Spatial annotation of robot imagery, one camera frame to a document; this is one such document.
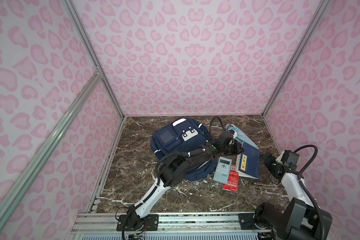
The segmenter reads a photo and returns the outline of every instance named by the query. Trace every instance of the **red package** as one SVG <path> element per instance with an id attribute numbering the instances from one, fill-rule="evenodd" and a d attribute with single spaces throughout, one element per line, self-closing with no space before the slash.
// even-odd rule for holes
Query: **red package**
<path id="1" fill-rule="evenodd" d="M 223 189 L 232 192 L 237 192 L 238 184 L 239 184 L 239 174 L 235 170 L 231 170 L 228 177 L 228 184 L 225 184 L 223 186 Z"/>

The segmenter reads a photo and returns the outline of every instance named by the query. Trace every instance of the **marble floor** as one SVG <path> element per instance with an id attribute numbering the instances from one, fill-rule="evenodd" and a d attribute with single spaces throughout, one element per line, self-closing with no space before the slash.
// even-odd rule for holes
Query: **marble floor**
<path id="1" fill-rule="evenodd" d="M 158 160 L 150 148 L 152 134 L 179 118 L 181 117 L 127 118 L 97 207 L 98 213 L 116 212 L 119 207 L 129 206 L 142 198 L 154 182 L 153 169 Z M 192 118 L 209 126 L 212 116 Z M 233 123 L 245 132 L 261 152 L 271 152 L 278 156 L 261 116 L 221 118 L 223 124 Z M 221 132 L 220 123 L 216 119 L 212 135 L 217 137 Z M 264 165 L 260 164 L 260 179 L 240 177 L 237 193 L 223 190 L 223 184 L 212 180 L 213 175 L 195 182 L 184 180 L 176 188 L 168 190 L 151 212 L 253 211 L 263 201 L 285 209 L 289 203 L 287 193 L 282 185 L 270 182 L 268 173 Z"/>

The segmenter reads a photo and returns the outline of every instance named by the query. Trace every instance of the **light blue calculator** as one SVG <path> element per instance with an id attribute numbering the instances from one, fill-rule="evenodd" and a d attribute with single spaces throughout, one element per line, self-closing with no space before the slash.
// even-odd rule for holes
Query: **light blue calculator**
<path id="1" fill-rule="evenodd" d="M 227 184 L 229 173 L 231 170 L 231 164 L 232 164 L 232 160 L 225 157 L 219 157 L 219 162 L 217 163 L 213 180 L 216 182 Z"/>

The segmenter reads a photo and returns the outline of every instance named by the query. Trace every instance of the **blue book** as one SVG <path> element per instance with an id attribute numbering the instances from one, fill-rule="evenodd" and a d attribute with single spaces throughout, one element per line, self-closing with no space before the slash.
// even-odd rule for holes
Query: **blue book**
<path id="1" fill-rule="evenodd" d="M 240 177 L 259 179 L 259 149 L 246 142 L 241 147 L 244 151 L 236 158 L 236 172 Z"/>

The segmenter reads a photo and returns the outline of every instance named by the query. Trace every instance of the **blue plastic bag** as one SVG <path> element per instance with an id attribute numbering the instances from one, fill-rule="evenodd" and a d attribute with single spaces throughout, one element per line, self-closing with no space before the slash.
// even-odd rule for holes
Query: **blue plastic bag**
<path id="1" fill-rule="evenodd" d="M 230 131 L 233 130 L 237 133 L 237 136 L 235 137 L 236 141 L 238 141 L 241 145 L 243 142 L 246 142 L 247 144 L 259 149 L 259 147 L 243 132 L 240 130 L 240 128 L 236 127 L 232 123 L 228 123 L 225 128 Z"/>

